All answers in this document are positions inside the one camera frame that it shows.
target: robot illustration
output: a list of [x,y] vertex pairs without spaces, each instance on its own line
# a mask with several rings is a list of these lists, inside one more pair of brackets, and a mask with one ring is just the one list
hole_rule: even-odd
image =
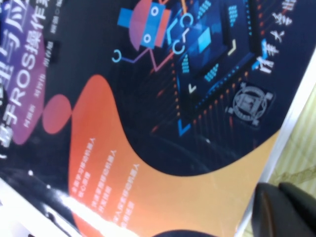
[[118,25],[129,29],[130,41],[137,51],[141,45],[154,49],[162,46],[170,15],[165,5],[141,0],[133,11],[121,9]]

